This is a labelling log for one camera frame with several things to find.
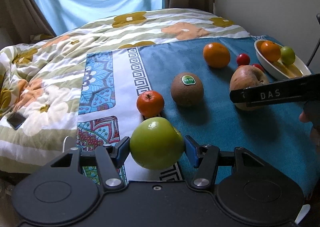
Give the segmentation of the large green apple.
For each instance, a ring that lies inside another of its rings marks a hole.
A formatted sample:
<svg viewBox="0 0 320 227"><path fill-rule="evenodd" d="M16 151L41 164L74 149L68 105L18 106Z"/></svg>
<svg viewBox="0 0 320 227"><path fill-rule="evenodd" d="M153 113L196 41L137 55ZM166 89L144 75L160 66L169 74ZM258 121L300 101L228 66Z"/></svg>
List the large green apple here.
<svg viewBox="0 0 320 227"><path fill-rule="evenodd" d="M133 160L148 170L174 165L184 152L184 139L165 118L149 118L139 124L130 139Z"/></svg>

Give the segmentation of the red cherry tomato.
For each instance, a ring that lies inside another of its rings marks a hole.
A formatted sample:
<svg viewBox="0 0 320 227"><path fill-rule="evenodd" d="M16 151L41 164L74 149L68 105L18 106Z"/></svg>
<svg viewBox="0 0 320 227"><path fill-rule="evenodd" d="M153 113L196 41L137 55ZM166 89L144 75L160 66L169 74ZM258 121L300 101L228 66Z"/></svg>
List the red cherry tomato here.
<svg viewBox="0 0 320 227"><path fill-rule="evenodd" d="M236 58L236 63L238 66L241 65L249 65L250 64L250 58L249 55L247 55L246 53L241 53L240 55L238 55L238 57Z"/></svg>
<svg viewBox="0 0 320 227"><path fill-rule="evenodd" d="M260 64L257 64L257 63L254 63L252 64L254 67L260 69L262 72L264 72L264 68L260 65Z"/></svg>

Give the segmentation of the brownish wrinkled apple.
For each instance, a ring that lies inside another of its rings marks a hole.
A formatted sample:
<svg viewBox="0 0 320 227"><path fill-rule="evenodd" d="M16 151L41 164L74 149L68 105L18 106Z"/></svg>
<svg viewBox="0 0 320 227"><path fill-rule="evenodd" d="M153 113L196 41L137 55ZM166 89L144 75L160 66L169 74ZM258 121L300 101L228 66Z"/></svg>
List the brownish wrinkled apple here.
<svg viewBox="0 0 320 227"><path fill-rule="evenodd" d="M255 66L242 65L231 77L229 91L269 84L267 76Z"/></svg>

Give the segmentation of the small orange tangerine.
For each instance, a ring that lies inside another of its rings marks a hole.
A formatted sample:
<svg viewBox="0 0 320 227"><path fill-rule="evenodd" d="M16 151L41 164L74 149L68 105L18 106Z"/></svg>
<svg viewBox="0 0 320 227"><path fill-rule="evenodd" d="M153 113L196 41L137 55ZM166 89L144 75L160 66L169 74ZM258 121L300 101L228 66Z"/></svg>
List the small orange tangerine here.
<svg viewBox="0 0 320 227"><path fill-rule="evenodd" d="M145 118L151 118L163 110L164 98L154 90L145 91L138 96L136 106Z"/></svg>

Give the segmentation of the brown kiwi with sticker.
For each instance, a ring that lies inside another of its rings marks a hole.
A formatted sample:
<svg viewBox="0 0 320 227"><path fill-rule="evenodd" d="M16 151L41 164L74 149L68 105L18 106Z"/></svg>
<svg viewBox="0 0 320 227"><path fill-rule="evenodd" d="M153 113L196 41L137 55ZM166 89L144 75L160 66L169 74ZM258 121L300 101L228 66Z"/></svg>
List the brown kiwi with sticker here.
<svg viewBox="0 0 320 227"><path fill-rule="evenodd" d="M172 81L170 92L177 105L186 107L199 104L204 97L202 81L190 72L178 74Z"/></svg>

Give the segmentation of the large orange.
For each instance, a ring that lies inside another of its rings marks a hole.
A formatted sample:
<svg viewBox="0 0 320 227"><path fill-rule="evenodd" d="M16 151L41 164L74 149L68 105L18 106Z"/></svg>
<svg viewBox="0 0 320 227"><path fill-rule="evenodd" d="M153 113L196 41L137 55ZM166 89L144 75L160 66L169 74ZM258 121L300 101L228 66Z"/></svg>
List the large orange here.
<svg viewBox="0 0 320 227"><path fill-rule="evenodd" d="M231 60L228 49L221 43L207 44L203 48L203 57L206 63L212 68L224 68Z"/></svg>

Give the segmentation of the cream yellow plate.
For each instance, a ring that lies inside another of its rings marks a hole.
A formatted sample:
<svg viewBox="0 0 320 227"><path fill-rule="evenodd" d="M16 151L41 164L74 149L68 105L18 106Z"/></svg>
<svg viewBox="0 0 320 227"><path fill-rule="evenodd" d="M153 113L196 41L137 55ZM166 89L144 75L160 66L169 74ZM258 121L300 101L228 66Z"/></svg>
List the cream yellow plate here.
<svg viewBox="0 0 320 227"><path fill-rule="evenodd" d="M293 64L284 64L280 59L277 62L269 62L260 52L260 47L265 40L256 40L254 42L256 56L261 66L276 80L284 80L295 77L311 75L311 71L305 63L296 56Z"/></svg>

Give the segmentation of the small green apple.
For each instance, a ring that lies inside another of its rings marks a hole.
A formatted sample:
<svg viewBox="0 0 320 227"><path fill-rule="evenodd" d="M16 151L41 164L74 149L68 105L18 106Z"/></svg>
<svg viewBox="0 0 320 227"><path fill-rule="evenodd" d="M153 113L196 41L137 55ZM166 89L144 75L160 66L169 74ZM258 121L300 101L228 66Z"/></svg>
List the small green apple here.
<svg viewBox="0 0 320 227"><path fill-rule="evenodd" d="M288 46L284 46L280 49L280 52L281 52L280 59L284 64L291 65L295 62L296 55L292 48Z"/></svg>

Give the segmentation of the orange in plate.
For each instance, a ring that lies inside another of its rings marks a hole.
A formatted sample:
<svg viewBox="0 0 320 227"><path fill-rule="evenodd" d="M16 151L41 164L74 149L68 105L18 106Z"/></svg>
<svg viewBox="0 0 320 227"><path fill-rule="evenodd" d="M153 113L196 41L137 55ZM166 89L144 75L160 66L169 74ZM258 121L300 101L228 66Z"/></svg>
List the orange in plate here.
<svg viewBox="0 0 320 227"><path fill-rule="evenodd" d="M269 62L277 62L281 57L280 47L270 40L261 44L260 52Z"/></svg>

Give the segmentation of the blue patterned cloth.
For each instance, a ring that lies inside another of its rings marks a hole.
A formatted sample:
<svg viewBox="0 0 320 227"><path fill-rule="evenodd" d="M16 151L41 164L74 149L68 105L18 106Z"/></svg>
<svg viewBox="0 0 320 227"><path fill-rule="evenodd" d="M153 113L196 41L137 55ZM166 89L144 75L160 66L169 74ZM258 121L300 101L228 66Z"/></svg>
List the blue patterned cloth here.
<svg viewBox="0 0 320 227"><path fill-rule="evenodd" d="M231 60L224 68L210 67L203 57L209 43L221 43ZM86 57L85 70L102 72L107 57L113 59L113 90L116 104L96 109L103 81L95 79L96 90L81 91L78 141L95 140L115 144L132 135L144 120L136 107L138 96L148 90L164 98L161 118L167 119L182 135L199 144L211 144L223 151L244 147L294 180L308 195L319 180L319 157L310 140L311 125L300 122L301 103L267 105L256 110L238 109L229 98L229 83L237 65L238 53L255 57L254 39L197 38L164 44L99 51ZM182 73L197 75L204 88L203 100L190 107L177 105L171 97L171 84Z"/></svg>

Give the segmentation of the black smartphone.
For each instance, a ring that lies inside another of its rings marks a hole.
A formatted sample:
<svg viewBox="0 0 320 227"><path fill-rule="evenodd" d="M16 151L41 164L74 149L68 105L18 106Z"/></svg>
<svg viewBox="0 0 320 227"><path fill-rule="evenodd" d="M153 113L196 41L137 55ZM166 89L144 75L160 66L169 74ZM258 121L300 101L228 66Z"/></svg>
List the black smartphone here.
<svg viewBox="0 0 320 227"><path fill-rule="evenodd" d="M17 130L25 122L26 118L20 113L14 112L7 118L7 122L13 129Z"/></svg>

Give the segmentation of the floral quilt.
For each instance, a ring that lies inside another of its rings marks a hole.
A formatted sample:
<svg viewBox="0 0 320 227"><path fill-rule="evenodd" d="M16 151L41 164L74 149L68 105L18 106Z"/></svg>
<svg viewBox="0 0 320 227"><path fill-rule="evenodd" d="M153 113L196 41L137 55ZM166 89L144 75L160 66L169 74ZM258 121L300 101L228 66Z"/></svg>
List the floral quilt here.
<svg viewBox="0 0 320 227"><path fill-rule="evenodd" d="M232 21L193 9L138 11L90 22L61 36L1 50L1 171L31 173L57 157L63 139L76 136L82 90L103 81L96 109L116 104L113 59L102 72L85 70L90 53L206 37L245 38ZM15 130L7 122L17 112L26 120Z"/></svg>

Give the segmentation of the brown curtain left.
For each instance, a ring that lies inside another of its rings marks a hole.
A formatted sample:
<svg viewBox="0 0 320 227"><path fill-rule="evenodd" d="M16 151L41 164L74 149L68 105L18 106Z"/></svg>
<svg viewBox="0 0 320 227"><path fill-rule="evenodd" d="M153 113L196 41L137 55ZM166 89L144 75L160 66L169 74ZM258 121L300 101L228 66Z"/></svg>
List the brown curtain left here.
<svg viewBox="0 0 320 227"><path fill-rule="evenodd" d="M35 0L1 0L1 27L14 44L29 43L41 33L56 36Z"/></svg>

